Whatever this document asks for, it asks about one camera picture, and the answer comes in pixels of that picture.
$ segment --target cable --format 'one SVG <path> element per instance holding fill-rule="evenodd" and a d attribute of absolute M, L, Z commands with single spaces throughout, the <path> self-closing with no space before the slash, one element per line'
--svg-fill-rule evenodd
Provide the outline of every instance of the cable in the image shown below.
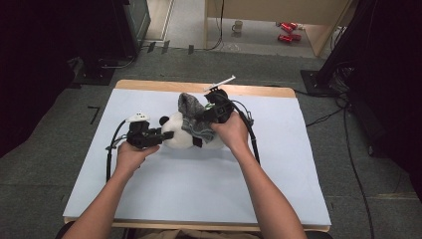
<path fill-rule="evenodd" d="M 236 106 L 235 102 L 236 103 L 239 103 L 239 102 L 229 100 L 225 96 L 218 94 L 218 93 L 215 93 L 215 95 L 223 98 L 226 101 L 228 101 L 232 105 L 232 107 L 239 113 L 239 116 L 242 119 L 243 123 L 245 124 L 246 129 L 248 130 L 249 136 L 251 137 L 252 149 L 254 150 L 255 159 L 258 161 L 259 164 L 261 164 L 260 155 L 258 153 L 257 138 L 255 137 L 254 131 L 252 130 L 252 127 L 249 124 L 248 119 L 246 119 L 245 114 Z"/>
<path fill-rule="evenodd" d="M 350 164 L 351 164 L 351 167 L 353 168 L 353 173 L 354 173 L 354 176 L 355 176 L 355 178 L 356 178 L 356 180 L 357 180 L 357 184 L 359 185 L 359 189 L 360 189 L 360 192 L 361 192 L 361 194 L 362 194 L 363 201 L 364 201 L 364 203 L 365 203 L 366 213 L 367 213 L 367 215 L 368 215 L 368 221 L 369 221 L 370 238 L 371 238 L 371 239 L 374 239 L 374 238 L 375 238 L 375 234 L 374 234 L 374 231 L 373 231 L 372 217 L 371 217 L 371 215 L 370 215 L 370 210 L 369 210 L 368 201 L 367 201 L 367 199 L 366 199 L 366 195 L 365 195 L 365 192 L 364 192 L 364 190 L 363 190 L 362 183 L 360 182 L 359 176 L 358 176 L 358 174 L 357 174 L 356 167 L 354 166 L 354 161 L 353 161 L 353 158 L 352 158 L 352 156 L 351 156 L 350 141 L 349 141 L 349 138 L 348 138 L 347 122 L 346 122 L 346 116 L 345 116 L 345 115 L 346 115 L 346 109 L 344 109 L 343 122 L 344 122 L 345 140 L 346 140 L 346 142 L 347 142 L 347 152 L 348 152 L 348 157 L 349 157 L 349 159 L 350 159 Z"/>
<path fill-rule="evenodd" d="M 217 11 L 217 1 L 214 1 L 214 7 L 215 7 L 215 10 Z M 218 24 L 218 17 L 216 16 L 215 17 L 215 23 L 217 25 L 218 31 L 220 32 L 221 43 L 223 44 L 223 46 L 220 48 L 220 52 L 221 52 L 221 50 L 223 50 L 223 48 L 224 48 L 224 42 L 223 42 L 223 18 L 222 17 L 220 18 L 220 25 L 219 25 Z"/>
<path fill-rule="evenodd" d="M 253 121 L 253 119 L 252 119 L 252 113 L 250 111 L 248 111 L 248 109 L 246 109 L 246 107 L 242 103 L 240 103 L 238 101 L 232 101 L 232 103 L 236 103 L 236 104 L 241 105 L 243 107 L 243 109 L 245 109 L 245 112 L 246 112 L 246 115 L 248 116 L 248 119 L 250 119 L 251 121 Z"/>
<path fill-rule="evenodd" d="M 398 176 L 397 184 L 396 184 L 396 186 L 394 187 L 394 190 L 393 190 L 393 192 L 392 192 L 392 193 L 396 193 L 396 192 L 397 192 L 398 186 L 400 185 L 400 182 L 401 182 L 401 175 L 402 175 L 402 173 L 401 173 L 401 171 L 399 171 L 398 173 L 399 173 L 399 176 Z"/>
<path fill-rule="evenodd" d="M 127 239 L 127 228 L 124 228 L 123 235 L 121 235 L 121 239 Z"/>
<path fill-rule="evenodd" d="M 339 93 L 338 95 L 321 95 L 321 94 L 305 93 L 305 92 L 301 92 L 301 91 L 298 91 L 298 90 L 295 90 L 295 89 L 294 89 L 294 91 L 295 91 L 295 93 L 298 93 L 298 94 L 301 94 L 301 95 L 305 95 L 305 96 L 309 96 L 309 97 L 316 97 L 316 98 L 337 98 L 340 94 L 342 94 L 342 93 Z"/>
<path fill-rule="evenodd" d="M 332 117 L 332 116 L 334 116 L 335 114 L 337 114 L 337 113 L 341 112 L 342 110 L 343 110 L 343 109 L 339 109 L 339 110 L 337 110 L 337 111 L 335 111 L 335 112 L 333 112 L 333 113 L 331 113 L 331 114 L 329 114 L 329 115 L 326 115 L 326 116 L 324 116 L 324 117 L 318 118 L 318 119 L 316 119 L 315 121 L 308 123 L 308 124 L 307 124 L 307 127 L 312 126 L 312 125 L 317 124 L 317 123 L 322 122 L 322 121 L 326 121 L 326 120 L 328 120 L 330 117 Z"/>
<path fill-rule="evenodd" d="M 223 3 L 221 4 L 221 13 L 220 13 L 220 38 L 218 39 L 217 43 L 215 44 L 214 47 L 210 48 L 210 49 L 203 49 L 204 51 L 212 51 L 214 49 L 216 49 L 218 46 L 220 46 L 221 42 L 223 41 L 223 14 L 224 14 L 224 0 Z"/>
<path fill-rule="evenodd" d="M 113 144 L 115 143 L 115 138 L 117 137 L 118 131 L 120 130 L 120 128 L 124 125 L 124 123 L 126 122 L 126 120 L 122 121 L 117 129 L 115 130 L 114 136 L 112 137 L 111 143 L 109 144 L 108 149 L 108 154 L 106 156 L 106 174 L 105 174 L 105 181 L 108 181 L 111 175 L 111 151 L 113 148 Z"/>
<path fill-rule="evenodd" d="M 134 61 L 134 57 L 132 57 L 130 59 L 130 62 L 128 62 L 126 65 L 122 65 L 122 66 L 115 66 L 115 67 L 102 67 L 103 69 L 121 69 L 121 68 L 125 68 L 128 65 L 130 65 L 132 62 Z"/>

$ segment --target red object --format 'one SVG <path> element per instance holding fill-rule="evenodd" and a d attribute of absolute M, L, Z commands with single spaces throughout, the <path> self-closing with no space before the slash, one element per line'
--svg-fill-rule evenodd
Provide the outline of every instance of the red object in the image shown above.
<path fill-rule="evenodd" d="M 287 33 L 292 33 L 293 32 L 293 28 L 291 26 L 289 26 L 288 23 L 282 23 L 280 24 L 280 27 L 285 30 Z"/>
<path fill-rule="evenodd" d="M 289 36 L 284 36 L 284 35 L 280 34 L 279 35 L 279 41 L 286 42 L 286 43 L 291 43 L 293 41 L 293 38 L 291 38 Z"/>
<path fill-rule="evenodd" d="M 293 30 L 298 29 L 298 24 L 296 23 L 287 23 Z"/>
<path fill-rule="evenodd" d="M 302 36 L 299 34 L 289 34 L 289 37 L 291 37 L 294 41 L 300 41 L 302 38 Z"/>

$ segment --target person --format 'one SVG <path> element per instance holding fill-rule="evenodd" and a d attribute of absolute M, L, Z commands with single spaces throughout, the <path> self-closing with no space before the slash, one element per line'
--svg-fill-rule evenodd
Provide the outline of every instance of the person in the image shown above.
<path fill-rule="evenodd" d="M 266 239 L 307 238 L 295 210 L 264 172 L 248 146 L 248 131 L 238 113 L 225 123 L 211 123 L 239 162 L 261 233 Z M 63 238 L 107 238 L 118 202 L 133 173 L 159 146 L 143 150 L 123 142 L 117 151 L 114 174 Z"/>

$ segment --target white paper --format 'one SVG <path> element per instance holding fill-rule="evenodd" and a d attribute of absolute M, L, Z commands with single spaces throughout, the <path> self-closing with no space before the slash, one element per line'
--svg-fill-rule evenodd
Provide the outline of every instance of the white paper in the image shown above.
<path fill-rule="evenodd" d="M 150 127 L 177 112 L 179 93 L 112 91 L 64 212 L 79 217 L 106 183 L 106 154 L 117 126 L 142 111 Z M 206 104 L 201 94 L 192 94 Z M 306 225 L 330 225 L 317 180 L 305 122 L 297 99 L 229 96 L 252 112 L 263 169 Z M 127 133 L 128 123 L 118 135 Z M 113 151 L 112 166 L 115 166 Z M 126 186 L 115 218 L 257 223 L 239 164 L 227 147 L 172 149 L 161 146 Z"/>

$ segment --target hand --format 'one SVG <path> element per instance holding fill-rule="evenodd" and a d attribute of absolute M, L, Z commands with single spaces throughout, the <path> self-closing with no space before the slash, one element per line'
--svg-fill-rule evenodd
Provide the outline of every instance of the hand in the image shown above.
<path fill-rule="evenodd" d="M 248 129 L 237 112 L 232 112 L 226 122 L 212 122 L 210 126 L 232 151 L 249 148 Z"/>
<path fill-rule="evenodd" d="M 117 164 L 115 166 L 114 174 L 122 174 L 127 179 L 133 176 L 133 173 L 145 161 L 145 158 L 157 152 L 159 146 L 139 149 L 124 141 L 117 150 Z"/>

